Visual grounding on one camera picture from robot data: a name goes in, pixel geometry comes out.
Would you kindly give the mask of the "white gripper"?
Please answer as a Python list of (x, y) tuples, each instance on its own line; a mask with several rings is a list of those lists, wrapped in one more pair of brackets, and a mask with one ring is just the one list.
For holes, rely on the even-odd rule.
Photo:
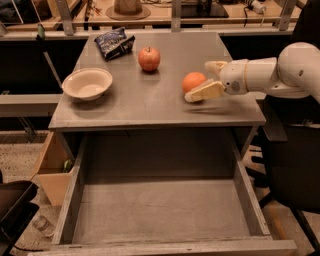
[(220, 77), (220, 81), (207, 80), (191, 89), (184, 96), (187, 102), (220, 97), (224, 90), (229, 95), (243, 95), (248, 92), (245, 84), (245, 69), (248, 59), (226, 61), (207, 61), (205, 69)]

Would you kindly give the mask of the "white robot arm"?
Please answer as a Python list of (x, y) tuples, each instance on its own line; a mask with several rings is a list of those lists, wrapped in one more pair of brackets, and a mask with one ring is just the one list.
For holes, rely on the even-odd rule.
[(262, 92), (288, 99), (312, 96), (320, 103), (320, 50), (309, 43), (290, 44), (278, 57), (208, 61), (205, 69), (214, 77), (187, 92), (187, 102), (213, 99), (224, 93)]

